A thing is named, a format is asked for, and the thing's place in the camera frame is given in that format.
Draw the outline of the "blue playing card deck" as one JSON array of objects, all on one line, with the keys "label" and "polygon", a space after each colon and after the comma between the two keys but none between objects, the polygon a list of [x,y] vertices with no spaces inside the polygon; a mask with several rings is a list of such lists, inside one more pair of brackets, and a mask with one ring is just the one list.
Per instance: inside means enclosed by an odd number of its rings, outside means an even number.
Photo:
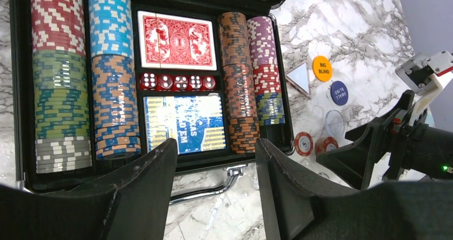
[{"label": "blue playing card deck", "polygon": [[169,138],[177,141],[182,155],[226,148],[219,94],[148,96],[143,101],[147,151]]}]

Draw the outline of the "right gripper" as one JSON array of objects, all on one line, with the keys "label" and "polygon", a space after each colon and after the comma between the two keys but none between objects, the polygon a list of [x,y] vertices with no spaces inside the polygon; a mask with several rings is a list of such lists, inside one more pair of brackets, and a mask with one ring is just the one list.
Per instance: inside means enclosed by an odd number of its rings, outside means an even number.
[{"label": "right gripper", "polygon": [[452,132],[425,123],[427,112],[410,123],[415,93],[403,92],[385,115],[345,133],[350,144],[317,155],[316,161],[350,187],[368,188],[374,165],[388,152],[384,180],[399,180],[404,170],[415,170],[439,180],[452,179]]}]

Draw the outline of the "blue dealer button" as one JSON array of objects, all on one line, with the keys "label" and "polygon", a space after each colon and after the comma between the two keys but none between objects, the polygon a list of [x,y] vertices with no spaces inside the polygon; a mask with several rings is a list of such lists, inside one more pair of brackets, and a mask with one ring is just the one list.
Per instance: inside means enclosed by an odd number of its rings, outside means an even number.
[{"label": "blue dealer button", "polygon": [[346,105],[349,93],[346,85],[342,81],[334,81],[330,87],[330,94],[333,102],[339,106]]}]

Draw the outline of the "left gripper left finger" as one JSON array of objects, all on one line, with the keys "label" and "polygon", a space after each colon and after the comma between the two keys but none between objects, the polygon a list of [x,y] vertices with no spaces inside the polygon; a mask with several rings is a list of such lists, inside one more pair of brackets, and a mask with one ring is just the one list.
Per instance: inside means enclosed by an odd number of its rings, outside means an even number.
[{"label": "left gripper left finger", "polygon": [[70,191],[1,186],[1,239],[162,239],[177,162],[168,139]]}]

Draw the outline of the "orange dealer button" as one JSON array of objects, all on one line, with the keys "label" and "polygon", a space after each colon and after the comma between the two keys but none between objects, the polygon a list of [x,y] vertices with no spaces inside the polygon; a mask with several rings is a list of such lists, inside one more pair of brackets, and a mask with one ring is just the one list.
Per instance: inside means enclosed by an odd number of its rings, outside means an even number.
[{"label": "orange dealer button", "polygon": [[312,69],[315,77],[322,82],[327,82],[332,77],[332,65],[324,56],[316,56],[313,59]]}]

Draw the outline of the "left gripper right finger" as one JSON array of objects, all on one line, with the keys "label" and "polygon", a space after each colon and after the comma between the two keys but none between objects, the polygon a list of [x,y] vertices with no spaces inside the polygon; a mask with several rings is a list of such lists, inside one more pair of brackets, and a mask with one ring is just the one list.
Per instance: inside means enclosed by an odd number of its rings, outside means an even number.
[{"label": "left gripper right finger", "polygon": [[452,239],[452,183],[397,181],[356,190],[256,142],[267,239]]}]

